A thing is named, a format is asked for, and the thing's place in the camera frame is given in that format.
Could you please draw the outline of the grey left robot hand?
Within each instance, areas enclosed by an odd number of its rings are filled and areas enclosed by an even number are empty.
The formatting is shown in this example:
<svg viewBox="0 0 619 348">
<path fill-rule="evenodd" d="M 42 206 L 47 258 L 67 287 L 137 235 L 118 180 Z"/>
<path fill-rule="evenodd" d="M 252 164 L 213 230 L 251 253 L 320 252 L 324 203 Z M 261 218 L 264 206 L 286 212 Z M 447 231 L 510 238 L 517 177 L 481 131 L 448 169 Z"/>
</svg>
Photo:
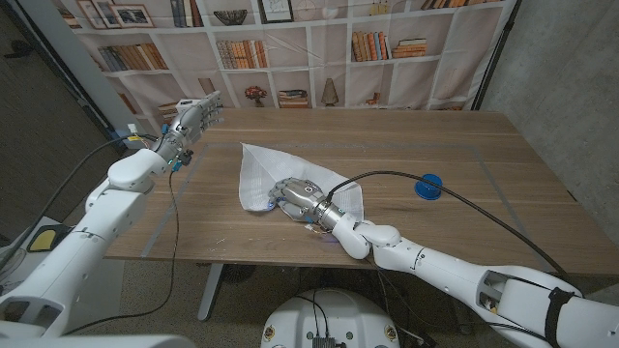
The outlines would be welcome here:
<svg viewBox="0 0 619 348">
<path fill-rule="evenodd" d="M 223 122 L 222 112 L 220 91 L 193 101 L 173 119 L 167 133 L 157 142 L 154 152 L 166 161 L 180 156 L 200 139 L 203 132 Z"/>
</svg>

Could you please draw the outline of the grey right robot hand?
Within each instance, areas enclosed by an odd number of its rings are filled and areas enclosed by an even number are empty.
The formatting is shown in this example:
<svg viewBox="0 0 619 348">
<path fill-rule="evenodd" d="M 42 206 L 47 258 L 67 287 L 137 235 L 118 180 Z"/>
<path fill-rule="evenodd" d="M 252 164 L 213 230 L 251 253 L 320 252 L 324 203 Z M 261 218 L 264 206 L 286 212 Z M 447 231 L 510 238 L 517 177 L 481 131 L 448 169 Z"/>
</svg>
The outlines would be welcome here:
<svg viewBox="0 0 619 348">
<path fill-rule="evenodd" d="M 268 192 L 269 207 L 279 207 L 291 219 L 315 224 L 330 233 L 343 218 L 344 211 L 327 199 L 312 181 L 287 178 L 276 182 Z"/>
</svg>

